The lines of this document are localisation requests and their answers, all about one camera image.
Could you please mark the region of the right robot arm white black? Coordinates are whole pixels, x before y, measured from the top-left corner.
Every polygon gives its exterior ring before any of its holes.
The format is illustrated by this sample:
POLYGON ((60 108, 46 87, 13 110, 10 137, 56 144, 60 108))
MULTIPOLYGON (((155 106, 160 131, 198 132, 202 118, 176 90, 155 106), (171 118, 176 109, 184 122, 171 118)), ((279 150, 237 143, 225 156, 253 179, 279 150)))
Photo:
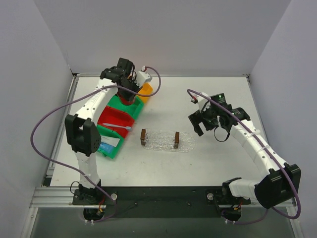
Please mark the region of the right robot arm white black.
POLYGON ((251 158, 259 171, 260 179, 249 180, 236 177, 222 184, 223 196, 234 201, 238 198, 255 199, 266 209, 275 207, 289 199, 296 198, 301 170, 288 164, 261 136, 250 116, 241 108, 227 103, 223 93, 208 96, 205 93, 188 90, 191 101, 198 110, 189 115, 189 120, 198 136, 207 131, 222 128, 227 137, 235 138, 251 158))

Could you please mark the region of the white toothbrush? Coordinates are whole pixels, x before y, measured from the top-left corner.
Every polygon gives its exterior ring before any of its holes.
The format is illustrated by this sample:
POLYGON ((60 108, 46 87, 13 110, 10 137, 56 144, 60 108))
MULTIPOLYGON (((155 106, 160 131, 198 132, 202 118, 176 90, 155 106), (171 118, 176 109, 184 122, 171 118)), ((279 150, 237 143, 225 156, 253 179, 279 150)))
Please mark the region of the white toothbrush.
POLYGON ((130 131, 132 128, 130 126, 121 126, 121 125, 116 125, 116 124, 111 124, 111 123, 103 123, 105 126, 111 126, 111 127, 117 127, 117 128, 123 128, 127 131, 130 131))

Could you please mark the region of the red cup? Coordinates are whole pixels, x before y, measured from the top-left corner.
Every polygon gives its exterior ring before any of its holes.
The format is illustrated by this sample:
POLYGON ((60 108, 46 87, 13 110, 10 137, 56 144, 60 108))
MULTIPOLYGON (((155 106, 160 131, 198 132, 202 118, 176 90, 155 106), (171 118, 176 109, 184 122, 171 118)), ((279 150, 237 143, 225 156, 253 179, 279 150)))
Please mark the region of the red cup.
POLYGON ((120 95, 119 93, 117 93, 117 97, 119 98, 120 102, 123 105, 126 105, 126 106, 132 105, 135 102, 135 98, 134 97, 131 100, 127 100, 122 95, 120 95))

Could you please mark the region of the clear glass tray wooden handles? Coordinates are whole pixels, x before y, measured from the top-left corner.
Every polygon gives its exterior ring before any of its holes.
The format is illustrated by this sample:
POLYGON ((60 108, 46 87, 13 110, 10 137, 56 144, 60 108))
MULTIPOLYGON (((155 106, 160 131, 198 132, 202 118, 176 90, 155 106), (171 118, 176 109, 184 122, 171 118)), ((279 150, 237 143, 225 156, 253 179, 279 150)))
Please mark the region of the clear glass tray wooden handles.
POLYGON ((164 131, 143 128, 140 141, 143 148, 165 152, 190 152, 195 148, 191 134, 180 131, 164 131))

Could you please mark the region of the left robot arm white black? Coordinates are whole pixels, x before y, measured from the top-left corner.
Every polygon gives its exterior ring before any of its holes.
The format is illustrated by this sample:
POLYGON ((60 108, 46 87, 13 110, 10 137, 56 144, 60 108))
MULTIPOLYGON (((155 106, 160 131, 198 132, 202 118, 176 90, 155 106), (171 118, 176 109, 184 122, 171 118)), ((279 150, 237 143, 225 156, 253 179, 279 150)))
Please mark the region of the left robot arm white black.
POLYGON ((116 66, 103 70, 95 94, 74 115, 65 118, 67 143, 82 171, 79 193, 91 204, 98 203, 102 197, 102 192, 96 188, 101 184, 95 155, 101 143, 98 119, 114 95, 118 94, 123 101, 131 103, 135 94, 152 79, 144 70, 134 73, 133 69, 131 61, 120 58, 116 66))

